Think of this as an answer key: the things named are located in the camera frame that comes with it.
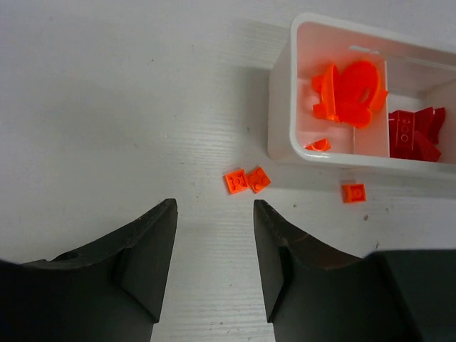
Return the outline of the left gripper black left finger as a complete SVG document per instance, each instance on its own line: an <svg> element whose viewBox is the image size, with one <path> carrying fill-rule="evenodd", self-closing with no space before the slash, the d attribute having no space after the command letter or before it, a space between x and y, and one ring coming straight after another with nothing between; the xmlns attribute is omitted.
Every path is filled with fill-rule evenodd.
<svg viewBox="0 0 456 342"><path fill-rule="evenodd" d="M160 320L177 202L55 259L1 262L3 341L149 341Z"/></svg>

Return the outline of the red 1x3 brick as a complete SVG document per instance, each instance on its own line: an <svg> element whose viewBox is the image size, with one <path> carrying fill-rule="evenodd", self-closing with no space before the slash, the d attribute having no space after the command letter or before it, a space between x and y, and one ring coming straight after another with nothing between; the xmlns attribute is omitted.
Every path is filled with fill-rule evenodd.
<svg viewBox="0 0 456 342"><path fill-rule="evenodd" d="M415 113L396 110L388 114L390 157L412 160L415 142Z"/></svg>

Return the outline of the large red arch piece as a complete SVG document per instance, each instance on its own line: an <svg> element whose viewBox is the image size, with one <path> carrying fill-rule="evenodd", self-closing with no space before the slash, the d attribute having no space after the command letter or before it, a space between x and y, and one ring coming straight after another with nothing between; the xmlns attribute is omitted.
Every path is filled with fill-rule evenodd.
<svg viewBox="0 0 456 342"><path fill-rule="evenodd" d="M445 108L425 108L415 112L415 129L432 144L439 144L440 130L446 119Z"/></svg>

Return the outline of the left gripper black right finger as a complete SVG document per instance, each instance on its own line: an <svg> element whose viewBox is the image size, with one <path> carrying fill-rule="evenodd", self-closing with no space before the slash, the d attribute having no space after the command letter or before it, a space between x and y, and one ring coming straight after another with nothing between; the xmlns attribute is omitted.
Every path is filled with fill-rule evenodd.
<svg viewBox="0 0 456 342"><path fill-rule="evenodd" d="M266 319L277 341L453 341L455 252L359 258L254 202Z"/></svg>

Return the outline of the small red curved slope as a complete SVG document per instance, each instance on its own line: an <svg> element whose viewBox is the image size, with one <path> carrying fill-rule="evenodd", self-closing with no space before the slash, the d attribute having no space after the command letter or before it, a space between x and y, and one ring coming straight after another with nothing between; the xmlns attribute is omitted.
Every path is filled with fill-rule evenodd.
<svg viewBox="0 0 456 342"><path fill-rule="evenodd" d="M411 160L438 162L441 152L421 132L415 131Z"/></svg>

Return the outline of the orange dome lego assembly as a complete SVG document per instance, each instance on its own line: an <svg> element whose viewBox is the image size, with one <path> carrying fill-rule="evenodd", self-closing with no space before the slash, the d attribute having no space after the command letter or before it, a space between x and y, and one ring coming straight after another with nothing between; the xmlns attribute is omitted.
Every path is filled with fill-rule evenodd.
<svg viewBox="0 0 456 342"><path fill-rule="evenodd" d="M320 98L313 106L316 118L357 129L370 125L374 112L384 106L388 96L378 67L366 60L355 61L342 71L332 63L312 78L311 87Z"/></svg>

